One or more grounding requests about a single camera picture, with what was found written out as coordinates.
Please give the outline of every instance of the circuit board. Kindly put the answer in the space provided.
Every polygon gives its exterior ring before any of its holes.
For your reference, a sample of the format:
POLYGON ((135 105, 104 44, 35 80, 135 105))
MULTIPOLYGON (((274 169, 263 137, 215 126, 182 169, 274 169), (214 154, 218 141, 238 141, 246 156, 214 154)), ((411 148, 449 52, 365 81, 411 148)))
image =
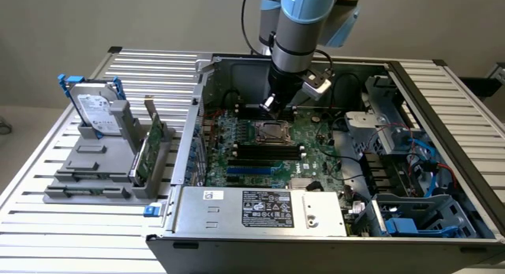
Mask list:
POLYGON ((140 162, 136 166, 136 174, 142 183, 146 183, 155 169, 158 154, 160 152, 160 142, 164 136, 164 124, 160 116, 154 114, 150 134, 140 149, 140 162))
POLYGON ((314 122, 311 120, 314 116, 320 117, 314 110, 299 110, 294 121, 290 122, 240 120, 231 111, 216 117, 208 147, 210 171, 206 185, 304 189, 311 182, 319 181, 325 191, 340 191, 343 183, 333 179, 341 178, 340 169, 335 168, 337 160, 324 155, 320 150, 331 154, 337 154, 337 151, 333 146, 327 145, 327 125, 323 125, 323 122, 314 122), (325 137, 324 140, 316 139, 319 130, 320 136, 325 137), (299 160, 274 160, 268 174, 230 174, 232 170, 230 161, 236 159, 234 147, 238 143, 258 145, 259 150, 266 150, 266 156, 268 156, 266 145, 272 147, 275 144, 303 146, 306 154, 299 160))

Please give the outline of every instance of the aluminum slatted table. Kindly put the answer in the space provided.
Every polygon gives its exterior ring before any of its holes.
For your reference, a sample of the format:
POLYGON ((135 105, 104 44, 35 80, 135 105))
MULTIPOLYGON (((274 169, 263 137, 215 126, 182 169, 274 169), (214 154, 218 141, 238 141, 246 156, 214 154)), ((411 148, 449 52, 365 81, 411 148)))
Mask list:
MULTIPOLYGON (((144 95, 178 130, 159 198, 170 192, 179 140, 198 84, 196 62, 204 53, 126 50, 110 53, 92 78, 119 76, 132 112, 148 121, 144 95)), ((505 133, 503 124, 469 94, 455 74, 427 60, 399 60, 440 115, 477 169, 505 201, 505 133)), ((80 119, 68 107, 27 164, 0 195, 0 272, 166 273, 147 247, 139 206, 44 204, 44 189, 75 145, 80 119)))

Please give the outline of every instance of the gray plastic stand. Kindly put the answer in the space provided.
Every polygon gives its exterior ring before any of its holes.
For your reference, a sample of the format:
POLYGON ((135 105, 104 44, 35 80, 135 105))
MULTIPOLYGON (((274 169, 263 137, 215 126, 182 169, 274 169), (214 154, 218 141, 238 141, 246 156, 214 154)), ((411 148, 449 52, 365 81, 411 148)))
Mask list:
POLYGON ((148 205, 156 200, 175 129, 164 124, 152 176, 143 186, 136 186, 130 174, 146 132, 132 116, 128 101, 115 101, 111 113, 122 136, 98 138, 95 129, 82 123, 82 137, 55 173, 56 180, 46 188, 46 203, 148 205))

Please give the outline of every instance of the power supply label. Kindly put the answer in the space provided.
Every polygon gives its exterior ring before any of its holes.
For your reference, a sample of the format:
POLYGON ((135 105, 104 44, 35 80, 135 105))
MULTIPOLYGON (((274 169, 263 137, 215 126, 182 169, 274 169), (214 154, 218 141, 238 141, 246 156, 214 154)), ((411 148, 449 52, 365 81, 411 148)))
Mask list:
POLYGON ((292 194, 243 191, 243 225, 252 228, 294 228, 292 194))

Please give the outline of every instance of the blue pcie slot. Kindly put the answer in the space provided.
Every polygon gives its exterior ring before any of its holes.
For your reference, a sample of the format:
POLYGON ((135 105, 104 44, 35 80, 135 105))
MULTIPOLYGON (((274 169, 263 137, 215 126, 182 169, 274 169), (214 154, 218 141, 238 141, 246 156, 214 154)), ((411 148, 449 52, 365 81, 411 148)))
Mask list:
POLYGON ((231 175, 272 175, 271 167, 230 167, 227 173, 231 175))

